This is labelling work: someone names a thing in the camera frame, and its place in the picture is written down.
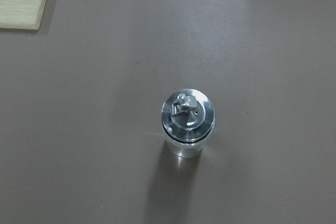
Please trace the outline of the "glass sauce bottle metal spout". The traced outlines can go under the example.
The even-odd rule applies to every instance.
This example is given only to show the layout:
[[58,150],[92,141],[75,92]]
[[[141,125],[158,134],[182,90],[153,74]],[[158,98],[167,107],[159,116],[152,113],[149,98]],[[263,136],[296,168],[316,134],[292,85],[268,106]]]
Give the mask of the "glass sauce bottle metal spout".
[[165,141],[176,156],[191,158],[202,152],[215,126],[215,108],[196,89],[180,89],[163,103],[161,123]]

